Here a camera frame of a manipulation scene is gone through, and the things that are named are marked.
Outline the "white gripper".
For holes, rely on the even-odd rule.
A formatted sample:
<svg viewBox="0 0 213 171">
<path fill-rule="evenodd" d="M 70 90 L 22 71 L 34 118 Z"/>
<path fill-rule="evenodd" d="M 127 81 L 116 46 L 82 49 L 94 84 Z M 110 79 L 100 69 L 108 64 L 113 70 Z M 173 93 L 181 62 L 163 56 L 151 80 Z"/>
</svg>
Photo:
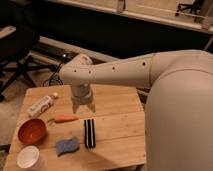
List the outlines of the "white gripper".
<svg viewBox="0 0 213 171">
<path fill-rule="evenodd" d="M 72 101 L 75 105 L 72 106 L 73 113 L 76 113 L 79 105 L 86 105 L 93 113 L 96 112 L 95 104 L 93 101 L 93 92 L 89 84 L 77 85 L 71 87 Z"/>
</svg>

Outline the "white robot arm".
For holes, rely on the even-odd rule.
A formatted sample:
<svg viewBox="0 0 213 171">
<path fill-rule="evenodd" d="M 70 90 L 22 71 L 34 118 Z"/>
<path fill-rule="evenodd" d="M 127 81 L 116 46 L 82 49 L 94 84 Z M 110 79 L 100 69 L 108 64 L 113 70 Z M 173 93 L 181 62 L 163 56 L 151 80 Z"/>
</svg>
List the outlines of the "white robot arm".
<svg viewBox="0 0 213 171">
<path fill-rule="evenodd" d="M 213 171 L 213 54 L 167 51 L 96 65 L 78 55 L 59 75 L 77 100 L 92 84 L 147 88 L 146 171 Z"/>
</svg>

